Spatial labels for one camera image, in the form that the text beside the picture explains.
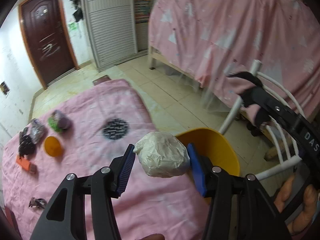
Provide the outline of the pink tablecloth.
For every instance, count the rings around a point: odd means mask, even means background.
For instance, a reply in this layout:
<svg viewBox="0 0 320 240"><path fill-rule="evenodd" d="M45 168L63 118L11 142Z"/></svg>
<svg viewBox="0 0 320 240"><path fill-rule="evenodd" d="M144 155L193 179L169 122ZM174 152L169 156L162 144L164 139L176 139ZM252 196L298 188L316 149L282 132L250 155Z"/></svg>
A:
<svg viewBox="0 0 320 240"><path fill-rule="evenodd" d="M138 93L123 79L91 87L58 109L72 121L71 128L57 136L64 152L53 158L40 145L31 160L37 166L36 175L16 163L18 136L4 147L4 202L14 213L23 239L31 237L41 215L40 210L28 206L31 198L49 200L67 174L91 175L155 130ZM153 233L166 239L200 239L208 215L207 203L187 175L152 178L138 161L125 192L113 200L113 208L123 239Z"/></svg>

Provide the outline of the white metal chair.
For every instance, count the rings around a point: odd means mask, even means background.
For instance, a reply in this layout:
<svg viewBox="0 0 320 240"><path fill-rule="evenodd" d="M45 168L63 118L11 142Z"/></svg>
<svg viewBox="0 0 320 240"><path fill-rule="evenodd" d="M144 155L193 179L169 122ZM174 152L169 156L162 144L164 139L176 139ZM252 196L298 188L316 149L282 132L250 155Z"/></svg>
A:
<svg viewBox="0 0 320 240"><path fill-rule="evenodd" d="M273 78L267 76L266 74L262 73L260 71L260 68L262 66L261 61L259 60L254 60L249 72L251 74L253 74L254 76L259 76L262 77L263 79L269 81L270 83L274 84L275 86L277 86L278 88L280 88L287 97L289 97L291 99L291 101L295 104L296 109L298 111L299 114L301 114L302 116L304 116L304 111L302 110L300 104L298 103L298 101L296 100L296 98L291 94L291 92L289 90L287 90L282 84L280 84L278 81L274 80ZM243 104L243 100L238 97L235 101L235 103L233 104L230 112L228 113L227 117L225 118L224 122L222 123L220 129L219 129L219 133L221 134L225 134L227 132L227 130L229 129L229 127L231 126L234 118L236 117L236 115L239 113L240 108L242 107ZM266 178L269 178L271 176L274 176L276 174L279 174L280 172L283 172L289 168L294 167L295 165L297 165L302 159L301 157L299 157L298 155L298 146L297 143L295 141L295 139L290 138L291 142L292 142L292 146L294 149L294 156L290 155L290 151L289 151L289 145L287 143L285 134L283 132L283 129L280 127L280 124L278 124L276 122L276 120L272 120L273 125L277 128L278 133L280 134L281 137L281 142L284 145L285 148L285 152L286 152L286 156L287 159L284 160L281 154L281 149L280 149L280 141L278 140L278 138L276 137L276 135L273 132L273 129L271 128L271 126L266 125L264 126L263 132L267 133L267 137L269 139L272 139L274 146L276 147L276 151L277 151L277 156L279 159L279 164L269 168L268 170L265 170L263 172L260 172L258 174L256 174L255 176L257 177L258 180L264 180Z"/></svg>

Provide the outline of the white louvered wardrobe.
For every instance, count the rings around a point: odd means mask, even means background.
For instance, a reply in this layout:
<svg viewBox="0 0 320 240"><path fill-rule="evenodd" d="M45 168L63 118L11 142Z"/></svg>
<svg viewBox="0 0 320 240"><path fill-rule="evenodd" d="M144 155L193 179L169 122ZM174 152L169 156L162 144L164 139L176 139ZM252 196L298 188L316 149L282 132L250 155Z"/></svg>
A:
<svg viewBox="0 0 320 240"><path fill-rule="evenodd" d="M99 72L148 53L148 22L135 23L134 0L81 0L81 5Z"/></svg>

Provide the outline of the yellow trash bin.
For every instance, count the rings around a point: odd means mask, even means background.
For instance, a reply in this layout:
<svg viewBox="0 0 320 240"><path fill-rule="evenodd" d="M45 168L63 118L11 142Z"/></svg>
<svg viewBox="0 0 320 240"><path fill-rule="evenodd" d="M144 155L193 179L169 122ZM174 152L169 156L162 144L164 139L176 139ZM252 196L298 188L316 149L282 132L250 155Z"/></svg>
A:
<svg viewBox="0 0 320 240"><path fill-rule="evenodd" d="M214 166L219 166L233 176L240 176L240 164L236 152L228 140L211 128L196 128L176 135L187 147L193 143L197 153L207 156Z"/></svg>

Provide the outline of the black plastic bag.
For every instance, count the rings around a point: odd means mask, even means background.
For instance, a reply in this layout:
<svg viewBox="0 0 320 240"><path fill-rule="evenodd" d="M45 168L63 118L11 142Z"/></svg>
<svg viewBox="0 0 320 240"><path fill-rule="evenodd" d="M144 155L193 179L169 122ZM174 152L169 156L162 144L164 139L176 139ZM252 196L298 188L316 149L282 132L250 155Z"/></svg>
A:
<svg viewBox="0 0 320 240"><path fill-rule="evenodd" d="M33 154L36 150L36 146L32 141L32 138L28 132L28 127L25 127L19 133L19 147L18 147L18 154L20 158L24 158L30 154Z"/></svg>

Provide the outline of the black and pink cloth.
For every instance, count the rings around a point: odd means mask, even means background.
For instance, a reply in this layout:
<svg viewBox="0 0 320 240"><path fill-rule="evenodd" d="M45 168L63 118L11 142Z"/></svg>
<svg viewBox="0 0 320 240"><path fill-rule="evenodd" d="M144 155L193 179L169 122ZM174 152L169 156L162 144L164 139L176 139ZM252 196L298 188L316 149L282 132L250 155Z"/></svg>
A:
<svg viewBox="0 0 320 240"><path fill-rule="evenodd" d="M227 76L233 92L242 98L249 121L257 128L269 124L268 112L256 104L251 96L255 88L262 88L262 82L250 72L238 72Z"/></svg>

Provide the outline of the orange cardboard box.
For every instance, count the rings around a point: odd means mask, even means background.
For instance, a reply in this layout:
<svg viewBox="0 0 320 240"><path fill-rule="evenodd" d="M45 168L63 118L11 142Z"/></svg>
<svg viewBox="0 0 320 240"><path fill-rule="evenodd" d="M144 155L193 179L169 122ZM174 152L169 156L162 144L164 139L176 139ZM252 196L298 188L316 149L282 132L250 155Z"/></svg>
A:
<svg viewBox="0 0 320 240"><path fill-rule="evenodd" d="M16 163L25 171L31 173L31 174L36 174L37 172L37 166L33 163L31 163L27 158L25 157L20 157L17 155L16 158Z"/></svg>

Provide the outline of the pink patterned bed curtain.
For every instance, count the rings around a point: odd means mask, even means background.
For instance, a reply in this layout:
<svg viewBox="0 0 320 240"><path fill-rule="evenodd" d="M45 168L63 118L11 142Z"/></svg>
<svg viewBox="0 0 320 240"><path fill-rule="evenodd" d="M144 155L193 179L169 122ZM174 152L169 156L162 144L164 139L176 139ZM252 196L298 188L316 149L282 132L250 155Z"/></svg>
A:
<svg viewBox="0 0 320 240"><path fill-rule="evenodd" d="M227 72L254 60L306 115L319 105L319 23L300 0L156 0L149 45L227 106Z"/></svg>

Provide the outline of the small orange plastic cup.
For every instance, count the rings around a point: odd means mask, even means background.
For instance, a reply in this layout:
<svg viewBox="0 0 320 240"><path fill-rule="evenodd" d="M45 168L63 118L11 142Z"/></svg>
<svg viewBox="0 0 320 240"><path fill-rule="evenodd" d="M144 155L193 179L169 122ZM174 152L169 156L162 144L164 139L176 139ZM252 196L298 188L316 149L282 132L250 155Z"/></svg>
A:
<svg viewBox="0 0 320 240"><path fill-rule="evenodd" d="M60 141L53 136L46 137L44 140L44 150L51 157L63 155L63 147Z"/></svg>

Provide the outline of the colourful wall chart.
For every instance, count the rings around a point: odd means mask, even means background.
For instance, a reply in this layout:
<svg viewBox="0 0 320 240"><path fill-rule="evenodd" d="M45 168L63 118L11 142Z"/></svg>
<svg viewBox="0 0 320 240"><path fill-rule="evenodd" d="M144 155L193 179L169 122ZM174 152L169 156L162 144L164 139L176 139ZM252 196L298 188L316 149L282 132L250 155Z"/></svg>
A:
<svg viewBox="0 0 320 240"><path fill-rule="evenodd" d="M150 17L151 0L134 0L135 23L147 23Z"/></svg>

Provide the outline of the brown floor scale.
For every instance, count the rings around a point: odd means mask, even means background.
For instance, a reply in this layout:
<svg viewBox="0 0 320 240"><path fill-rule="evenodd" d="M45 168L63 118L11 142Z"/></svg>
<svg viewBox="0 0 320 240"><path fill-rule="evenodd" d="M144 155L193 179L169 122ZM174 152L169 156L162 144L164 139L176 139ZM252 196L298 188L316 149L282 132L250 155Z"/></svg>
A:
<svg viewBox="0 0 320 240"><path fill-rule="evenodd" d="M93 81L93 85L97 86L97 85L99 85L101 83L104 83L104 82L107 82L107 81L110 81L110 80L111 80L111 78L108 75L105 75L105 76L102 76L102 77L94 80Z"/></svg>

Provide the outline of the crumpled printed plastic wrapper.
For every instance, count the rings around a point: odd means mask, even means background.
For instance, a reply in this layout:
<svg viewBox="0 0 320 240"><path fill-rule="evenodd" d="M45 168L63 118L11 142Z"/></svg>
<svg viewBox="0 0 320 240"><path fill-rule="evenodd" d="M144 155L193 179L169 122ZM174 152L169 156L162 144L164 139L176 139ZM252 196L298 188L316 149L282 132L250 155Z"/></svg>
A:
<svg viewBox="0 0 320 240"><path fill-rule="evenodd" d="M30 137L34 144L38 144L46 133L46 127L39 119L32 119L30 127Z"/></svg>

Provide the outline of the black hanging bag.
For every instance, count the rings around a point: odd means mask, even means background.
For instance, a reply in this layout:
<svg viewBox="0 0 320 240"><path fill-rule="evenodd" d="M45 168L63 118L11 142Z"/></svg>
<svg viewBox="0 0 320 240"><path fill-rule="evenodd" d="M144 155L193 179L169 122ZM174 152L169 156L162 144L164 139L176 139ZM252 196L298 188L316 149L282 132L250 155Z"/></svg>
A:
<svg viewBox="0 0 320 240"><path fill-rule="evenodd" d="M75 19L75 22L79 22L80 20L82 20L84 18L82 9L76 9L76 11L73 13L73 17Z"/></svg>

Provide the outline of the dark brown door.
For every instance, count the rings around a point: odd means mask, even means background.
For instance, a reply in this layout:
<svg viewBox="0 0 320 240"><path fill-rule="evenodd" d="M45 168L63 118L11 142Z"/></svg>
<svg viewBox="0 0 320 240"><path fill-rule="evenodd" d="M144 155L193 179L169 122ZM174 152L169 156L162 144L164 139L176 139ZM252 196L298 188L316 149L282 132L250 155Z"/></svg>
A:
<svg viewBox="0 0 320 240"><path fill-rule="evenodd" d="M24 0L18 5L18 16L25 49L43 89L79 69L63 0Z"/></svg>

